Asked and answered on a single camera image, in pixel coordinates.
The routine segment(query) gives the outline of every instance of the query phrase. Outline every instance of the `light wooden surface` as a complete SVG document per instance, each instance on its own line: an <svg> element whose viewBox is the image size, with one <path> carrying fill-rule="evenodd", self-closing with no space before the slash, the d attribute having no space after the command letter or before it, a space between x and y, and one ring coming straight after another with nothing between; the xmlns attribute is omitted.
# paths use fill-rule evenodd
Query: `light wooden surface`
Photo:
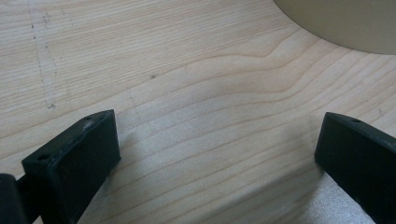
<svg viewBox="0 0 396 224"><path fill-rule="evenodd" d="M3 1L0 43L1 173L116 111L122 160L79 223L304 223L326 111L396 135L396 57L271 0Z"/></svg>

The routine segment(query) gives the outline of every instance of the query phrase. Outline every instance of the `scratch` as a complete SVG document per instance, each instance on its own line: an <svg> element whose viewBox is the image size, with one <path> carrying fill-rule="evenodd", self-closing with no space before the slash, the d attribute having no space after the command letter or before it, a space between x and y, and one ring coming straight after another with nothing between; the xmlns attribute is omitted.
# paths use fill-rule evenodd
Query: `scratch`
<svg viewBox="0 0 396 224"><path fill-rule="evenodd" d="M42 10L35 0L28 1L30 21L35 41L35 52L38 60L38 69L43 83L44 102L48 109L55 109L56 77L58 67L50 52L48 41L49 29L51 28L51 15Z"/></svg>
<svg viewBox="0 0 396 224"><path fill-rule="evenodd" d="M130 96L129 98L131 99L132 105L134 107L136 107L136 103L134 102L134 96L132 94L132 91L129 91L129 96ZM136 109L136 117L137 117L137 120L141 120L142 119L142 117L139 114L139 110L138 109Z"/></svg>

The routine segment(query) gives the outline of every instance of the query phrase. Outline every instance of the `dark spot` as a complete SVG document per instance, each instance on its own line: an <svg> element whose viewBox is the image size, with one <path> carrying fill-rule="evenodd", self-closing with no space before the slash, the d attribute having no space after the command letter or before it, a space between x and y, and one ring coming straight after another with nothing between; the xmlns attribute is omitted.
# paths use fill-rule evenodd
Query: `dark spot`
<svg viewBox="0 0 396 224"><path fill-rule="evenodd" d="M39 157L37 158L37 160L38 160L38 161L46 161L46 160L49 159L49 158L50 158L50 155L49 155L49 154L44 154L44 155L39 156Z"/></svg>

